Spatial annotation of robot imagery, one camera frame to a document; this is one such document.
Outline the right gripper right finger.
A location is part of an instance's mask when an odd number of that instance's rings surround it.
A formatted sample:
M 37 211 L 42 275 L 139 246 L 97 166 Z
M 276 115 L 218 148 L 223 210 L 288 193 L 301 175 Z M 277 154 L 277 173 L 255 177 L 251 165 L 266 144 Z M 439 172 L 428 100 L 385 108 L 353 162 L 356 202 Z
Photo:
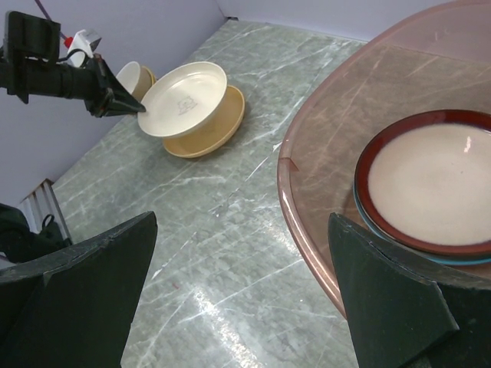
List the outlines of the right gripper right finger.
M 385 241 L 341 214 L 328 242 L 361 367 L 490 365 L 490 280 Z

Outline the red rimmed cream plate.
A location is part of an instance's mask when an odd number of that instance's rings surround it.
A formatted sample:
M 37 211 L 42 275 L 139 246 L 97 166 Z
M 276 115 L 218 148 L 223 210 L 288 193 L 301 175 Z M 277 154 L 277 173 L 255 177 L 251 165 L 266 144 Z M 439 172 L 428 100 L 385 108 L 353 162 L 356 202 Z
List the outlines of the red rimmed cream plate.
M 490 115 L 405 117 L 363 149 L 354 190 L 390 238 L 435 255 L 490 256 Z

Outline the plain cream plate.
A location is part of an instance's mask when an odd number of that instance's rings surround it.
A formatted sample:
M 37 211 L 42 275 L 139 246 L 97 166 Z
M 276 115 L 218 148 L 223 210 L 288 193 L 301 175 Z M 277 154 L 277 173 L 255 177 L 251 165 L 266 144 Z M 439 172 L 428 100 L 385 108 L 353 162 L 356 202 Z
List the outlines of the plain cream plate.
M 137 114 L 143 132 L 159 138 L 185 135 L 215 115 L 228 87 L 226 72 L 218 64 L 193 62 L 161 77 L 141 103 Z

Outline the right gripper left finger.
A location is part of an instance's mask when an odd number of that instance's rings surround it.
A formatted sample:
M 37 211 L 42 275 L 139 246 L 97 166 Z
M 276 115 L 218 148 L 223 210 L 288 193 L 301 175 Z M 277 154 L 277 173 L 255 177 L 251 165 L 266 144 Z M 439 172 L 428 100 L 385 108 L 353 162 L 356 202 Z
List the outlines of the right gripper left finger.
M 3 367 L 119 367 L 157 241 L 145 212 L 1 270 Z

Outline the yellow orange plate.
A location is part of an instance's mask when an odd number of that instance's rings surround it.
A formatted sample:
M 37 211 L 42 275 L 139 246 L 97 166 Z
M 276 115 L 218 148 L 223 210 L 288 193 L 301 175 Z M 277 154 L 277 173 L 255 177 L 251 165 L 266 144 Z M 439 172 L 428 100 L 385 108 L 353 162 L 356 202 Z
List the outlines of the yellow orange plate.
M 164 138 L 163 147 L 171 155 L 193 159 L 205 156 L 227 143 L 240 127 L 246 100 L 240 89 L 229 85 L 214 117 L 202 127 L 176 138 Z

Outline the cream ceramic bowl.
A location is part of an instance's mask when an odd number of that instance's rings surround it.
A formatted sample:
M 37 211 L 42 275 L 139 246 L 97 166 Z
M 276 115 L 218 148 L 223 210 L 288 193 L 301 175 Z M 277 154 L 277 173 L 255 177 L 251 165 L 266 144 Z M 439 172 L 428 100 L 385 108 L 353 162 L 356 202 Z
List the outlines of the cream ceramic bowl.
M 116 78 L 127 92 L 139 102 L 157 81 L 155 75 L 148 67 L 136 61 L 131 61 L 124 65 Z

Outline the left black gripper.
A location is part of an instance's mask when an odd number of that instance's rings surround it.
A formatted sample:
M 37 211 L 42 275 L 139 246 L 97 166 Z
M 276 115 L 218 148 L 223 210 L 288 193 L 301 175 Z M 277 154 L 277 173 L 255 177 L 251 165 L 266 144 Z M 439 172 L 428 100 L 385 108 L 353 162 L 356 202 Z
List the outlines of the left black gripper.
M 58 63 L 56 71 L 61 77 L 60 96 L 66 99 L 83 100 L 93 117 L 111 117 L 144 113 L 146 107 L 117 80 L 117 74 L 109 70 L 100 55 L 94 55 L 85 67 Z

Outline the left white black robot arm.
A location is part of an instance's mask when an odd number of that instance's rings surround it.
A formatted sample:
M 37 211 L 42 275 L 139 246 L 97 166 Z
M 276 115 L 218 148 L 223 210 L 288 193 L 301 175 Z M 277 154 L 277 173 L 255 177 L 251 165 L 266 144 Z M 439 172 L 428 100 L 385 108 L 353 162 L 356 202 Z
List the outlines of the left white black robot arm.
M 5 14 L 1 87 L 24 104 L 30 95 L 84 101 L 94 117 L 144 113 L 145 106 L 117 80 L 100 54 L 85 51 L 80 67 L 59 57 L 61 25 L 19 11 Z

